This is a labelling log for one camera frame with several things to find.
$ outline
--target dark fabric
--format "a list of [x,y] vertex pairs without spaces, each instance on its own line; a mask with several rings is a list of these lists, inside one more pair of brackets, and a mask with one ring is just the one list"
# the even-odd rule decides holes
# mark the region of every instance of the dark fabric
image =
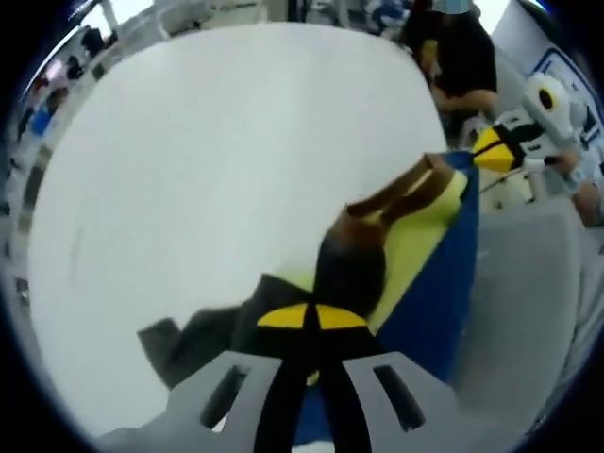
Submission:
[[169,389],[192,376],[227,349],[254,352],[257,322],[269,311],[310,300],[310,294],[276,277],[262,276],[240,306],[200,310],[180,331],[162,319],[138,333],[144,354]]
[[345,247],[327,235],[319,249],[313,293],[319,301],[369,316],[384,290],[386,257],[381,244]]
[[409,19],[403,26],[399,44],[406,45],[418,59],[422,44],[426,40],[438,40],[443,14],[435,11],[411,11]]
[[495,47],[471,13],[460,14],[441,27],[438,64],[442,73],[435,83],[449,96],[460,97],[474,90],[497,91]]

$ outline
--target person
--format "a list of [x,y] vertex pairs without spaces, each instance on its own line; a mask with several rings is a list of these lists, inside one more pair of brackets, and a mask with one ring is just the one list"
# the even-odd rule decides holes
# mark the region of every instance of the person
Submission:
[[588,228],[604,227],[604,177],[589,178],[580,169],[581,157],[574,149],[566,149],[555,158],[552,168],[576,185],[571,200],[581,222]]
[[65,102],[68,94],[69,91],[66,88],[57,88],[48,95],[44,104],[31,118],[31,131],[35,136],[41,137],[44,134],[50,125],[50,120],[60,105]]
[[70,55],[67,58],[67,78],[69,80],[78,80],[84,74],[82,66],[79,64],[79,60],[76,56]]
[[479,113],[492,118],[497,100],[495,47],[474,8],[464,14],[430,10],[422,1],[411,11],[402,40],[424,72],[445,133],[457,137]]

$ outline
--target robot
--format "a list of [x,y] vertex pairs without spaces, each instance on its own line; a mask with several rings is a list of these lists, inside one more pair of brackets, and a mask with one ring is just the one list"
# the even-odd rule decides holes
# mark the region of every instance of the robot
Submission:
[[587,117],[587,106],[571,97],[560,81],[535,74],[520,105],[482,131],[473,148],[475,164],[500,174],[553,165],[557,155],[577,143],[576,131]]

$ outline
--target white table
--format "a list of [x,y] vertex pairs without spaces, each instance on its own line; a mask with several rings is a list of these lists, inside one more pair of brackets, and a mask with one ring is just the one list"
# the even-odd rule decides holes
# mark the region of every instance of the white table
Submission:
[[344,202],[441,150],[411,57],[360,33],[225,28],[117,65],[60,142],[30,238],[33,322],[75,419],[96,435],[159,414],[137,330],[312,266]]

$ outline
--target white wall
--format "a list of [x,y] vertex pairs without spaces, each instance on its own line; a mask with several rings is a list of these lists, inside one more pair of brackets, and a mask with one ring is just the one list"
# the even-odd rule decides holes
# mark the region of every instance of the white wall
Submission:
[[553,45],[515,0],[508,4],[492,38],[494,44],[526,75],[532,73],[547,49]]

